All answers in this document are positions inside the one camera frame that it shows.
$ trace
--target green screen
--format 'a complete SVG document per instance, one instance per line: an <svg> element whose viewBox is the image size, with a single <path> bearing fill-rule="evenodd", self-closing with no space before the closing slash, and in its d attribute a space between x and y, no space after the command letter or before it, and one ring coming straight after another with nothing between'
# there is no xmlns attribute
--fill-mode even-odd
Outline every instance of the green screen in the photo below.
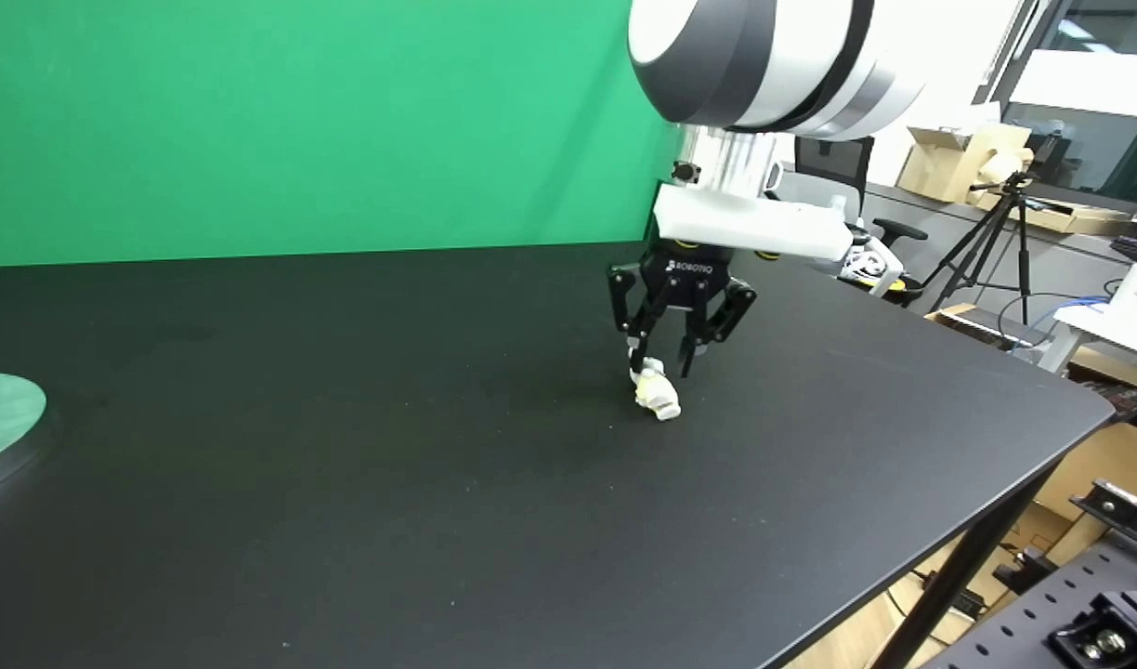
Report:
<svg viewBox="0 0 1137 669"><path fill-rule="evenodd" d="M611 241L625 0L0 0L0 265Z"/></svg>

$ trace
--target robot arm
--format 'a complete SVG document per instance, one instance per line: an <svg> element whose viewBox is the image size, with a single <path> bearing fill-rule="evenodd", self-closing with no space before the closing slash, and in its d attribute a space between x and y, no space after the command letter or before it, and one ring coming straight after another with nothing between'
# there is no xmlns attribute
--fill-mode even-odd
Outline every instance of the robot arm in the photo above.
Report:
<svg viewBox="0 0 1137 669"><path fill-rule="evenodd" d="M707 158L685 146L673 180L656 190L642 258L610 267L611 321L628 334L642 407L678 414L661 360L646 356L661 310L687 315L687 375L691 356L725 340L755 305L755 288L728 272L734 248L842 258L854 246L838 211L769 200L763 174L740 174L748 162L755 172L755 132L846 142L895 123L929 66L929 20L919 9L945 6L947 0L630 0L628 53L646 100L691 126L691 142L698 131L722 137L722 151Z"/></svg>

